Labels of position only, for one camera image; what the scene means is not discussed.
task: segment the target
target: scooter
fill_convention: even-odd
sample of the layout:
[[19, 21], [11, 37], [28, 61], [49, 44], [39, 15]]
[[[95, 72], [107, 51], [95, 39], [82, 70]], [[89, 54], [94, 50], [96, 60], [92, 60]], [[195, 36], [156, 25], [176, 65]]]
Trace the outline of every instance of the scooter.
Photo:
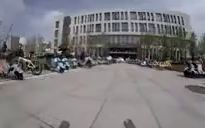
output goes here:
[[54, 70], [59, 73], [64, 73], [64, 71], [66, 70], [65, 58], [56, 57], [54, 58], [54, 63]]

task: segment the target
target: asphalt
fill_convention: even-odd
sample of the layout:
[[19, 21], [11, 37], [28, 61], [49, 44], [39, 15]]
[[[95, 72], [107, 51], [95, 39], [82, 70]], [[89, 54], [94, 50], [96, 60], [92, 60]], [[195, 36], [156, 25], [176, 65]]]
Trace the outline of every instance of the asphalt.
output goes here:
[[205, 128], [205, 79], [128, 64], [76, 69], [0, 84], [0, 128]]

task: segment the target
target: tree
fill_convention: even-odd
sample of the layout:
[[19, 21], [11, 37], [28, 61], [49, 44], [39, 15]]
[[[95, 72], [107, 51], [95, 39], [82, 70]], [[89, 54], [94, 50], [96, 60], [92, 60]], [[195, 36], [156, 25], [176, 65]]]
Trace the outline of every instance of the tree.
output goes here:
[[196, 52], [196, 35], [194, 32], [191, 33], [190, 39], [189, 39], [189, 52], [192, 57], [192, 60], [195, 59], [195, 52]]

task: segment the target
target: motorcycle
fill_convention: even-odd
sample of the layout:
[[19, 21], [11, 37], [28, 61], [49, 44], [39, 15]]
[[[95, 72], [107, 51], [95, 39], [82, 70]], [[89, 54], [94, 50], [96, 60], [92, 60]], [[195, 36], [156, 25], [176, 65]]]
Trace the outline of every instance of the motorcycle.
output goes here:
[[185, 77], [189, 77], [189, 78], [205, 77], [205, 72], [202, 70], [201, 64], [187, 63], [187, 65], [188, 66], [183, 71]]

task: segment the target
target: wheel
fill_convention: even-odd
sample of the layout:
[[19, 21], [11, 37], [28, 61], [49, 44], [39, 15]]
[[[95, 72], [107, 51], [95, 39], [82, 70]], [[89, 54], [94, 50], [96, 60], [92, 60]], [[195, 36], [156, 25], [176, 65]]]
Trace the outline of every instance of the wheel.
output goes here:
[[35, 68], [31, 69], [32, 74], [33, 75], [40, 75], [43, 71], [42, 65], [40, 64], [39, 61], [33, 61], [33, 64], [35, 65]]

